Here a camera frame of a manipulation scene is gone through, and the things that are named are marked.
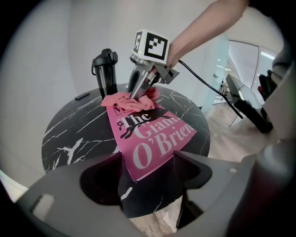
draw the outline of magazine cover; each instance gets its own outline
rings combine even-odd
[[[183,120],[155,104],[135,112],[107,106],[109,121],[125,165],[134,181],[155,171],[182,149],[196,133]]]

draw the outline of wooden floor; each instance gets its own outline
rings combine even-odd
[[[228,105],[213,105],[206,116],[211,136],[230,127],[235,117],[236,113]],[[172,205],[171,211],[173,211],[175,215],[173,218],[171,217],[172,219],[178,218],[180,203],[181,202],[176,201],[176,203]],[[146,216],[131,218],[130,221],[148,237],[162,237],[176,231],[175,228],[172,229],[164,220],[161,210]]]

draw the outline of round table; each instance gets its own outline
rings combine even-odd
[[[197,130],[182,151],[207,156],[210,131],[201,110],[182,94],[164,87],[157,88],[160,98],[156,102]],[[127,91],[126,84],[118,84],[117,89]],[[100,106],[102,97],[99,89],[89,93],[80,100],[73,99],[67,103],[48,125],[42,143],[45,172],[119,151],[106,108]],[[123,167],[118,195],[122,196],[132,187],[132,191],[122,200],[123,212],[127,217],[151,214],[178,199],[182,195],[182,188],[174,184],[172,173],[172,159],[138,182],[133,182]]]

